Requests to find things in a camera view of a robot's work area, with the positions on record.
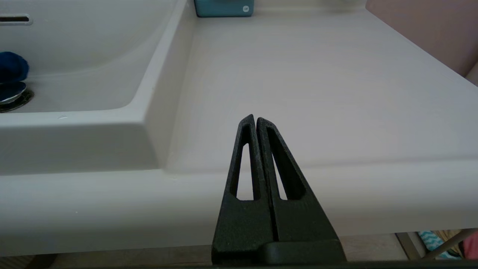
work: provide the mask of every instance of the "pink object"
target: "pink object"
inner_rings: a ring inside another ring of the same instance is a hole
[[[478,259],[478,232],[463,240],[463,249],[466,259]]]

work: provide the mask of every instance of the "metal drain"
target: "metal drain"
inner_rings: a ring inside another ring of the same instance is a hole
[[[15,101],[7,104],[0,104],[0,113],[12,111],[24,106],[33,98],[34,95],[35,93],[33,91],[26,89],[19,97],[15,99]]]

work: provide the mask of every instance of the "floor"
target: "floor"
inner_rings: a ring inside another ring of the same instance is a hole
[[[348,261],[406,260],[395,234],[341,237]],[[210,246],[60,254],[52,268],[210,265]]]

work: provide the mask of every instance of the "teal box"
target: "teal box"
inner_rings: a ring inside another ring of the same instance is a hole
[[[198,17],[250,17],[254,0],[194,0]]]

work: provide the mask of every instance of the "pink wall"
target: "pink wall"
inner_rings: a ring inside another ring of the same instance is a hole
[[[462,76],[478,61],[478,0],[368,0],[367,9]]]

